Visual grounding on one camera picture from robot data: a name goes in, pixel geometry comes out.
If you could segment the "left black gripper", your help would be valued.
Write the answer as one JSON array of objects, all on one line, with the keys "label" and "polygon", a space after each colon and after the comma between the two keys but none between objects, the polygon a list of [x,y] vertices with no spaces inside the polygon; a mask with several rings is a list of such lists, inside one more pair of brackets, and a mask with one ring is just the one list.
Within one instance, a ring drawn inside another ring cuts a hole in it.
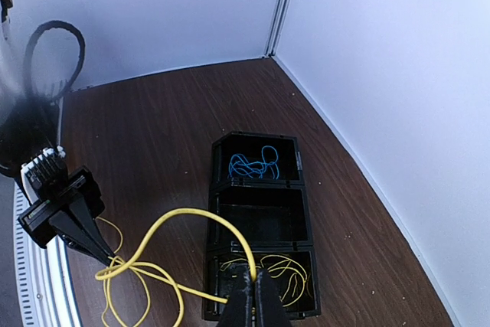
[{"label": "left black gripper", "polygon": [[95,219],[105,210],[99,185],[85,166],[68,177],[59,194],[38,200],[18,217],[18,223],[41,248],[59,236],[72,250],[105,266],[115,256]]}]

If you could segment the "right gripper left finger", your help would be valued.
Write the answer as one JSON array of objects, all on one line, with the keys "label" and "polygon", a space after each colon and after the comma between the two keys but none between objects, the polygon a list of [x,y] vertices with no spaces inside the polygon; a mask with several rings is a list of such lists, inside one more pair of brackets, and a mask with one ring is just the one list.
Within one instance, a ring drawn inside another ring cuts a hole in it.
[{"label": "right gripper left finger", "polygon": [[249,270],[237,277],[217,327],[251,327],[253,321],[254,286]]}]

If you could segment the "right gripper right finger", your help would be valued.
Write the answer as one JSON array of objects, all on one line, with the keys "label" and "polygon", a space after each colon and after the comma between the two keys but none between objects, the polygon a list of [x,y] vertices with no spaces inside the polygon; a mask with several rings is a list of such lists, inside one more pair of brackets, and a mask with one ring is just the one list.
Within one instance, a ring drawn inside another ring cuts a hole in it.
[{"label": "right gripper right finger", "polygon": [[257,271],[254,296],[256,309],[255,326],[292,326],[279,298],[276,284],[266,270],[260,269]]}]

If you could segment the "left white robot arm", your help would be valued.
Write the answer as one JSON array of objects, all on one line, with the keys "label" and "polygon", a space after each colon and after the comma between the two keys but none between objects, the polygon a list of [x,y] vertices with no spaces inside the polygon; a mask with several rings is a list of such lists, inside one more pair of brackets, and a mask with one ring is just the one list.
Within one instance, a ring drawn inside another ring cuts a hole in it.
[{"label": "left white robot arm", "polygon": [[[30,36],[17,62],[9,30],[12,7],[13,0],[1,0],[1,174],[14,179],[28,201],[18,223],[41,248],[59,237],[69,248],[109,265],[115,253],[96,224],[105,209],[100,188],[88,168],[69,172],[57,142],[60,100],[82,70],[85,40],[74,25],[47,21]],[[70,78],[44,94],[34,85],[32,61],[41,36],[53,30],[71,34],[79,54]]]}]

